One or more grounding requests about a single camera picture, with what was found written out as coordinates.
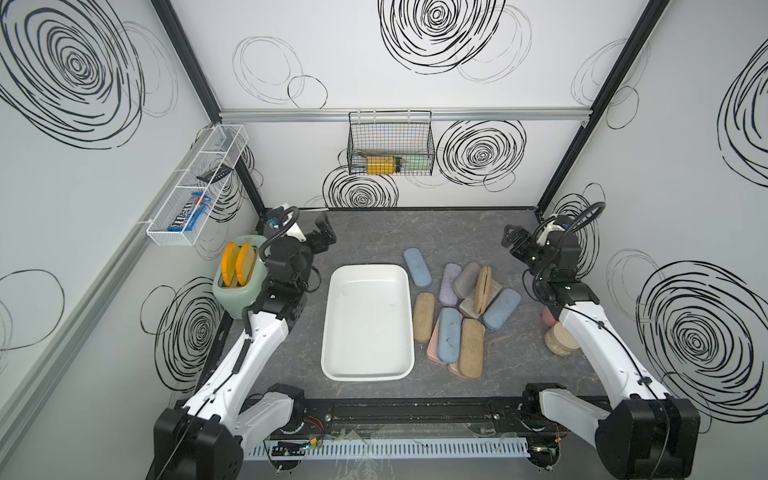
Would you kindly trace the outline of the blue glasses case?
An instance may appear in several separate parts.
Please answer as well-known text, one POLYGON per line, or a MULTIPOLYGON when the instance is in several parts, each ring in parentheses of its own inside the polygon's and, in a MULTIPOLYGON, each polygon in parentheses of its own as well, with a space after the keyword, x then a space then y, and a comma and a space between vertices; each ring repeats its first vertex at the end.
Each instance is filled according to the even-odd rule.
POLYGON ((445 364, 455 364, 461 349, 462 315, 454 308, 443 308, 439 316, 437 356, 445 364))
POLYGON ((513 315, 522 300, 521 295, 510 288, 502 290, 482 315, 486 328, 497 331, 513 315))
POLYGON ((429 287, 432 276, 422 252, 418 248, 408 248, 403 252, 403 257, 414 285, 419 288, 429 287))

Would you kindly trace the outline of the tan glasses case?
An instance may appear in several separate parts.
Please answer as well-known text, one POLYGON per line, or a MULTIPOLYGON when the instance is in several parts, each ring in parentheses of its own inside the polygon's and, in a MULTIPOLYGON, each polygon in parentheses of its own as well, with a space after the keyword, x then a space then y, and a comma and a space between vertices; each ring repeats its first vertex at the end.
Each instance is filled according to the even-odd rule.
POLYGON ((466 378, 479 379, 483 373, 485 327, 472 318, 462 323, 458 370, 466 378))
POLYGON ((480 317, 490 302, 492 290, 492 269, 490 266, 484 266, 480 269, 474 294, 474 306, 477 317, 480 317))
POLYGON ((434 328, 435 296, 429 292, 417 295, 413 309, 413 338, 417 343, 428 343, 434 328))

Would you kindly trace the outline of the grey fabric glasses case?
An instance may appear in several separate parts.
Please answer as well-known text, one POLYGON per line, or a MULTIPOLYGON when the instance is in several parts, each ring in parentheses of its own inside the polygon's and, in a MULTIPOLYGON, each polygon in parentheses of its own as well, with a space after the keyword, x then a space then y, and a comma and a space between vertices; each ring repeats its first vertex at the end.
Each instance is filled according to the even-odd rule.
POLYGON ((481 266, 477 262, 467 264, 456 277, 452 288, 459 299, 467 298, 476 288, 481 266))

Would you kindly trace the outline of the purple glasses case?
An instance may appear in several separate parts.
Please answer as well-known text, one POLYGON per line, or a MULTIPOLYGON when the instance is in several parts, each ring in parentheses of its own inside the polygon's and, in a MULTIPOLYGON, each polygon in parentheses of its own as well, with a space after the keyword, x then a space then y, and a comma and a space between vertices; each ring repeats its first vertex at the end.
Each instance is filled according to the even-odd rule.
POLYGON ((455 307, 459 297, 454 290, 454 283, 462 273, 463 268, 456 263, 447 263, 443 269, 440 290, 438 295, 439 303, 444 307, 455 307))

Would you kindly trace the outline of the tan glasses case front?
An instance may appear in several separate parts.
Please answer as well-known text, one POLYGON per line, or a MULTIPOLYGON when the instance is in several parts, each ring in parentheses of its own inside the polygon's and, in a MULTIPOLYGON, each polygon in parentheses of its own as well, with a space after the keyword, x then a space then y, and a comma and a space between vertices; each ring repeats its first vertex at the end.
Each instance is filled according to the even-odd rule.
POLYGON ((458 370, 466 378, 479 379, 483 373, 485 327, 472 318, 462 323, 458 370))

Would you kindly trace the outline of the blue glasses case front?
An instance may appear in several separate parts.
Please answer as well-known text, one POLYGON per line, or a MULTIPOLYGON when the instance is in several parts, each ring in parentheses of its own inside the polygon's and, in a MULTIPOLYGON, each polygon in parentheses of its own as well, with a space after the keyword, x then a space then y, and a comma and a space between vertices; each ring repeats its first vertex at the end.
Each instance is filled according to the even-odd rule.
POLYGON ((462 315, 454 308, 443 308, 439 316, 437 356, 445 364, 455 364, 461 349, 462 315))

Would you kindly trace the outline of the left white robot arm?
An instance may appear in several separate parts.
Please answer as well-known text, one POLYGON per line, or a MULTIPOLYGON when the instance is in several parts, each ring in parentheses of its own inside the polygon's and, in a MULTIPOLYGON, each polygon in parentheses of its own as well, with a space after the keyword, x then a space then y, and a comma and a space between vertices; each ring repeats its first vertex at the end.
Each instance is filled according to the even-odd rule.
POLYGON ((317 216, 309 233, 298 218, 297 207, 277 207, 267 212, 262 233, 225 247, 213 293, 244 329, 185 404, 159 416, 148 478, 235 479, 254 446, 278 429, 302 426, 302 389, 275 384, 259 399, 250 394, 313 291, 315 256, 337 241, 327 214, 317 216))

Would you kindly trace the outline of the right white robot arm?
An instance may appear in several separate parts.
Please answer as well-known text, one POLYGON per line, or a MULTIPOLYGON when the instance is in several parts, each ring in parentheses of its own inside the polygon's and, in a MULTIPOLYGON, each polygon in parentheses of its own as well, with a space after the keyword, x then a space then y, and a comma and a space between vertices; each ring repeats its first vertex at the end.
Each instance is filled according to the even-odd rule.
POLYGON ((591 288, 577 277, 574 221, 534 237, 508 225, 501 240, 533 276, 532 291, 579 345, 607 394, 601 409, 570 391, 539 387, 541 414, 592 445, 616 479, 683 479, 693 469, 700 415, 672 396, 621 339, 591 288))

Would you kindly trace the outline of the white plastic storage tray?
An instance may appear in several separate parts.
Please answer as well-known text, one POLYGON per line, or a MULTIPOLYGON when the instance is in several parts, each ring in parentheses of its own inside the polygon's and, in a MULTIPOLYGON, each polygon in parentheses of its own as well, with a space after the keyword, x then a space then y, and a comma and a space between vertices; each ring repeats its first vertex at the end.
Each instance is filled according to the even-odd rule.
POLYGON ((414 366, 408 274, 399 265, 336 269, 324 317, 321 368, 336 382, 385 382, 414 366))

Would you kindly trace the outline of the pink glasses case left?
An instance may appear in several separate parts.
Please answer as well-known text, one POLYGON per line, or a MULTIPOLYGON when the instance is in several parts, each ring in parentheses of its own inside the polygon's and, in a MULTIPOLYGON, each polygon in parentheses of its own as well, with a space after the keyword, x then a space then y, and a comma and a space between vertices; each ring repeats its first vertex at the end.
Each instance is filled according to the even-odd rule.
POLYGON ((430 338, 430 341, 428 342, 428 346, 426 350, 426 356, 427 356, 427 359, 430 360, 431 362, 437 365, 445 366, 446 363, 441 361, 438 356, 438 345, 439 345, 438 337, 439 337, 438 333, 433 333, 431 335, 431 338, 430 338))

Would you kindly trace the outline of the pink glasses case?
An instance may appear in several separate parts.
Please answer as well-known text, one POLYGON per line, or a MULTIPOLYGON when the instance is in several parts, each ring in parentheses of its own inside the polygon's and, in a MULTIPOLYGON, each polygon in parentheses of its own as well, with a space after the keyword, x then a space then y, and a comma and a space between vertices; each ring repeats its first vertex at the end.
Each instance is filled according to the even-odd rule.
POLYGON ((448 371, 449 371, 450 373, 452 373, 453 375, 455 375, 455 376, 457 376, 457 377, 460 377, 460 378, 463 378, 463 375, 462 375, 462 373, 460 372, 460 370, 459 370, 459 368, 458 368, 458 364, 457 364, 457 363, 454 363, 454 364, 449 364, 449 365, 447 366, 447 368, 448 368, 448 371))
POLYGON ((438 345, 439 345, 438 337, 439 337, 438 333, 433 333, 431 335, 431 338, 430 338, 430 341, 428 342, 428 346, 426 350, 426 356, 427 356, 427 359, 430 360, 431 362, 437 365, 445 366, 446 363, 441 361, 438 356, 438 345))

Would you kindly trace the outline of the yellow box in basket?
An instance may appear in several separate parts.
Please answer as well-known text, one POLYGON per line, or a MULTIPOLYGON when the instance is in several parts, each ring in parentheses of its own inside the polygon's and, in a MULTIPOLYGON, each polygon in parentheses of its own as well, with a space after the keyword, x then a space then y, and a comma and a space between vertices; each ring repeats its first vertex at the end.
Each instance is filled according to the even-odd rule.
POLYGON ((399 169, 399 159, 392 156, 368 156, 366 173, 369 175, 391 175, 399 169))

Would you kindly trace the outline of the black remote control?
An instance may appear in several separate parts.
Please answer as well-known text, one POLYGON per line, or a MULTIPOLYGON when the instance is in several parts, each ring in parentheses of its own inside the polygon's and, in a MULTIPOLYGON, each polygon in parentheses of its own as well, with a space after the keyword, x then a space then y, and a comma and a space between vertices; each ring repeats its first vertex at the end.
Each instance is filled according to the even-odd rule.
POLYGON ((233 169, 231 167, 227 165, 220 165, 210 169, 209 171, 206 171, 201 175, 197 175, 196 179, 202 184, 216 184, 219 181, 226 179, 232 172, 233 169))

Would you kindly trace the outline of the blue candy packet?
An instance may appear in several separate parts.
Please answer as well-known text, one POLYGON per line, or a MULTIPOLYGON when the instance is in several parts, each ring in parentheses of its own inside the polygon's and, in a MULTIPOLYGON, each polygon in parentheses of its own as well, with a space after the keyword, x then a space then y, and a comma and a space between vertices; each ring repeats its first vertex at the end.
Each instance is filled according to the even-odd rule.
POLYGON ((208 208, 211 199, 208 195, 201 192, 190 194, 186 203, 173 221, 167 226, 169 232, 186 232, 194 229, 197 219, 208 208))

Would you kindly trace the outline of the green item in basket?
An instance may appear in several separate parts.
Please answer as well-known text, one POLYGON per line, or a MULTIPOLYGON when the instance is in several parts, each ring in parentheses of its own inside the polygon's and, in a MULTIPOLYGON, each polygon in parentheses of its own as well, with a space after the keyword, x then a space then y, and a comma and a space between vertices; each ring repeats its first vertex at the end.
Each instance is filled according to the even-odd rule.
POLYGON ((433 159, 430 155, 410 154, 398 158, 398 172, 404 175, 430 175, 433 159))

